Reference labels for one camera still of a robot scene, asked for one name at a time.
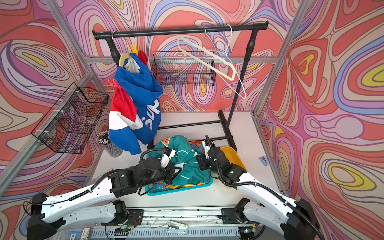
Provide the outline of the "rainbow patchwork jacket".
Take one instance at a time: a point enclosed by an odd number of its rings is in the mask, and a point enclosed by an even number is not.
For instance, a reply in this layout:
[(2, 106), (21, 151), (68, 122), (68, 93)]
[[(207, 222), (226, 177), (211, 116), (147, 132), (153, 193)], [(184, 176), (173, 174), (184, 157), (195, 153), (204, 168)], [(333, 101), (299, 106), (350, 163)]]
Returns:
[(172, 157), (172, 163), (175, 167), (182, 168), (181, 173), (173, 180), (170, 186), (197, 185), (199, 183), (207, 183), (210, 180), (211, 172), (209, 170), (201, 171), (197, 156), (204, 155), (201, 142), (186, 143), (174, 141), (176, 154)]

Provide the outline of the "teal green jacket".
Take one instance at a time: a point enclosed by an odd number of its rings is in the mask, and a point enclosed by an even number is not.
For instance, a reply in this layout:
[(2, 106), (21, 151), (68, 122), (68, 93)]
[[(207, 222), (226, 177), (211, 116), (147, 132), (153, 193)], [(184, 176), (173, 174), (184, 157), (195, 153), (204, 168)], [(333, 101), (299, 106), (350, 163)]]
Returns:
[(155, 147), (168, 147), (176, 151), (171, 162), (175, 167), (182, 168), (182, 171), (173, 180), (172, 187), (190, 187), (208, 184), (211, 181), (210, 171), (200, 170), (198, 163), (198, 157), (202, 156), (203, 152), (197, 147), (191, 147), (186, 137), (182, 135), (167, 137), (158, 142)]

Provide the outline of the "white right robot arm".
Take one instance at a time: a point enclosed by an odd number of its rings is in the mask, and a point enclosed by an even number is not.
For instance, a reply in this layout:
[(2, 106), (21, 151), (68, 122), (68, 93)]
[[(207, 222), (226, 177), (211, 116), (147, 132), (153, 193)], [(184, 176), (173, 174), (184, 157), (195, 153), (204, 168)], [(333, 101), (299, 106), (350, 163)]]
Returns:
[(286, 240), (325, 238), (311, 204), (286, 197), (262, 184), (246, 169), (231, 163), (219, 147), (207, 150), (197, 160), (202, 171), (217, 174), (224, 186), (247, 195), (235, 209), (240, 222), (260, 223)]

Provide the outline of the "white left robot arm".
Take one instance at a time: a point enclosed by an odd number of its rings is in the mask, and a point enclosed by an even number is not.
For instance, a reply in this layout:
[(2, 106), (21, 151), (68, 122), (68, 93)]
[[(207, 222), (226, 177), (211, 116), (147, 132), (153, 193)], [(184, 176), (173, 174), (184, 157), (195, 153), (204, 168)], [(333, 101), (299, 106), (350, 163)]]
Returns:
[(182, 169), (168, 163), (162, 167), (157, 158), (140, 160), (136, 166), (111, 170), (93, 185), (63, 195), (48, 196), (39, 193), (33, 196), (31, 217), (27, 226), (29, 240), (45, 240), (68, 223), (65, 217), (76, 210), (93, 204), (134, 194), (139, 188), (164, 182), (171, 184)]

